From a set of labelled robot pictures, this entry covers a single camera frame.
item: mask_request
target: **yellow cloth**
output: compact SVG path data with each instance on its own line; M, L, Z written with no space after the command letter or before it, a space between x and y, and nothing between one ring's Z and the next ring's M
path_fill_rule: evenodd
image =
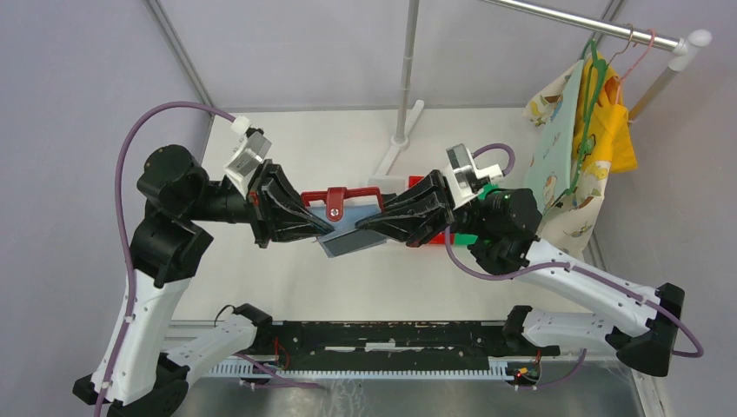
M591 77L589 77L588 71L591 65L592 60L589 59L586 62L586 67L584 67L583 76L581 77L581 88L579 90L574 127L574 146L571 155L573 161L578 161L579 148L581 147L581 139L583 137L583 102L584 96L586 95L586 83L590 83L588 94L593 94L596 86L598 70L594 68L591 71ZM580 178L585 173L596 171L595 167L592 167L595 161L611 162L611 172L615 174L637 169L637 158L634 156L632 139L629 136L629 127L627 125L629 112L622 104L624 100L622 95L620 95L620 101L618 103L614 102L618 88L617 73L610 66L607 69L607 75L601 93L599 97L596 97L594 113L591 117L591 123L588 126L588 137L594 139L594 150L589 155L584 156ZM607 175L608 172L596 173L597 179L599 180Z

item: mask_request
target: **white connector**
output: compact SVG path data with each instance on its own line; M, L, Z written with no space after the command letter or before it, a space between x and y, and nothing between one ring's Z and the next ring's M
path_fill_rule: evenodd
M228 163L222 167L225 175L233 182L243 198L248 198L248 187L253 172L264 161L269 148L271 148L271 142L260 132L254 132L248 140L241 143Z
M238 116L230 124L230 130L236 132L236 135L245 136L246 131L251 127L252 122L246 116Z
M478 169L471 151L463 144L448 148L446 152L450 164L441 172L448 181L454 209L465 205L483 192L483 187L475 187L472 184L484 179L488 179L491 184L498 184L504 177L499 165Z

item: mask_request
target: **clothes rack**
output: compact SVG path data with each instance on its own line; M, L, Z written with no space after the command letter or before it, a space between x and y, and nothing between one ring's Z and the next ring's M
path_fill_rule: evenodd
M602 19L586 17L573 12L519 0L481 1L505 7L510 10L528 13L533 16L554 20L556 22L578 28L592 30L592 36L597 36L596 38L599 40L601 40L601 37L605 35L624 40L629 40L631 36L632 42L648 45L652 37L652 34L647 30L636 28L632 30L631 27L626 24L612 22L621 11L626 0L613 0L609 2L607 8L602 14ZM404 59L402 61L402 82L400 87L399 108L397 110L396 133L389 138L388 152L375 172L375 175L379 178L386 177L397 156L409 146L409 133L424 108L424 102L422 100L417 100L410 115L407 115L410 75L412 73L412 59L415 50L415 31L417 28L418 14L419 0L409 0L407 35L405 38ZM682 37L657 35L653 41L653 48L671 52L674 54L674 57L668 62L667 67L629 111L630 122L633 122L668 86L668 84L673 81L675 76L678 75L679 72L683 71L688 64L696 58L699 50L708 46L711 41L712 34L708 30L695 30L685 39Z

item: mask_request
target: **white base stand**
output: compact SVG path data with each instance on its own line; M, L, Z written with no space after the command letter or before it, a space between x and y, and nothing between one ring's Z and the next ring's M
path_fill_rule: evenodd
M391 170L397 156L409 147L409 135L412 133L412 129L415 128L417 119L420 118L422 111L425 109L425 102L417 100L415 106L409 112L407 116L407 122L404 125L404 138L397 139L394 136L389 138L389 149L387 154L379 164L379 168L376 172L368 178L367 184L373 187L379 187L382 193L401 193L407 189L407 178L399 176L389 176L388 173Z

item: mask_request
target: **red handle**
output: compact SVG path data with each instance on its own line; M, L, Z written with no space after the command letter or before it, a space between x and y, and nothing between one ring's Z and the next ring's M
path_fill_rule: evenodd
M379 209L384 211L382 192L378 187L364 187L362 189L346 189L345 187L331 187L327 191L307 191L301 194L302 203L309 207L310 202L325 202L325 213L328 220L338 222L343 218L343 202L353 197L368 197L375 195L379 202Z

